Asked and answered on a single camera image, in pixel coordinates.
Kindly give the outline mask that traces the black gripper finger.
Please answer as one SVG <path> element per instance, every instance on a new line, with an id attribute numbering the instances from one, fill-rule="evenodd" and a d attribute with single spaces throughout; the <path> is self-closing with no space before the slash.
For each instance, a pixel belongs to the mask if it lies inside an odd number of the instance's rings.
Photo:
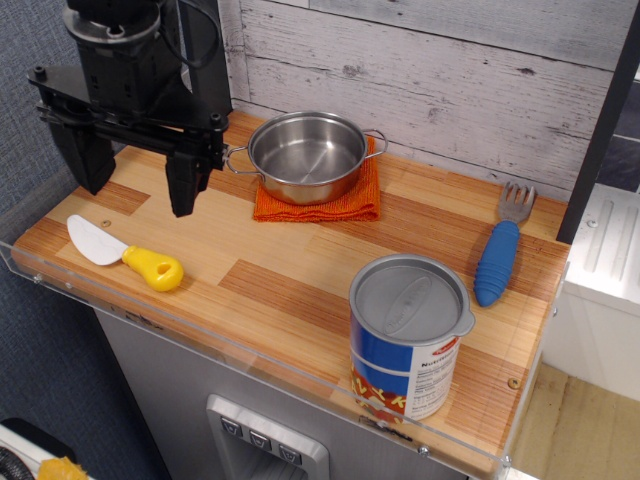
<path id="1" fill-rule="evenodd" d="M 112 143 L 88 127 L 49 124 L 51 134 L 76 181 L 96 195 L 116 168 Z"/>
<path id="2" fill-rule="evenodd" d="M 191 215 L 198 194 L 207 188 L 209 159 L 193 152 L 176 151 L 167 157 L 165 170 L 174 215 Z"/>

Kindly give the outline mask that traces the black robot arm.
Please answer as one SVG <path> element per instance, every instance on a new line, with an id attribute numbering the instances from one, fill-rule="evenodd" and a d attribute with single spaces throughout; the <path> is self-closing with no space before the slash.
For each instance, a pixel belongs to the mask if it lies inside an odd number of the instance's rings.
<path id="1" fill-rule="evenodd" d="M 210 64 L 222 46 L 219 20 L 198 1 L 188 7 L 212 25 L 209 46 L 190 59 L 181 52 L 174 1 L 69 1 L 63 20 L 75 40 L 78 66 L 36 66 L 40 117 L 76 181 L 97 194 L 116 168 L 116 143 L 166 158 L 175 216 L 192 213 L 211 171 L 222 169 L 229 126 L 184 84 L 182 68 Z"/>

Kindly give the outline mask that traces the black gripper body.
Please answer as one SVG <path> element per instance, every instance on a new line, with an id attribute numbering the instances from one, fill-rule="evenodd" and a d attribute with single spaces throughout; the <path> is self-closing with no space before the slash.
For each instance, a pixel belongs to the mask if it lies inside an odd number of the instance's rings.
<path id="1" fill-rule="evenodd" d="M 160 153 L 176 151 L 223 167 L 223 133 L 229 125 L 182 80 L 174 43 L 161 37 L 139 42 L 78 43 L 78 66 L 36 66 L 43 121 L 88 127 L 104 139 Z"/>

